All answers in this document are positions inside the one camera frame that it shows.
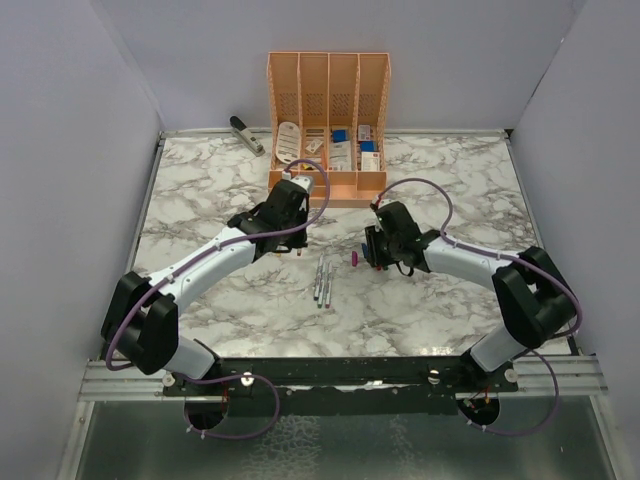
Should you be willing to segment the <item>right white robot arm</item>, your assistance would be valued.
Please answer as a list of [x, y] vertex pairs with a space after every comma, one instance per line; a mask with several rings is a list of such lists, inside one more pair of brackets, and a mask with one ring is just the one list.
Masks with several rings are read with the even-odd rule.
[[543, 249], [483, 250], [435, 229], [421, 231], [400, 202], [372, 210], [377, 224], [365, 229], [371, 267], [407, 268], [406, 276], [415, 271], [449, 275], [496, 295], [502, 323], [464, 353], [459, 367], [467, 389], [483, 390], [505, 363], [540, 347], [577, 317], [573, 292]]

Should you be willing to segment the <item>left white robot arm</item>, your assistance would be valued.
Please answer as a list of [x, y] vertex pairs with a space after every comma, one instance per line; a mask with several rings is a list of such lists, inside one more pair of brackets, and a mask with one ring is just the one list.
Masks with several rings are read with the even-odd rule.
[[148, 277], [134, 271], [121, 277], [101, 327], [108, 368], [134, 366], [146, 375], [167, 370], [186, 377], [199, 394], [214, 392], [221, 380], [219, 357], [179, 334], [179, 316], [217, 282], [265, 254], [305, 247], [313, 187], [309, 176], [282, 179], [264, 202], [233, 216], [186, 258]]

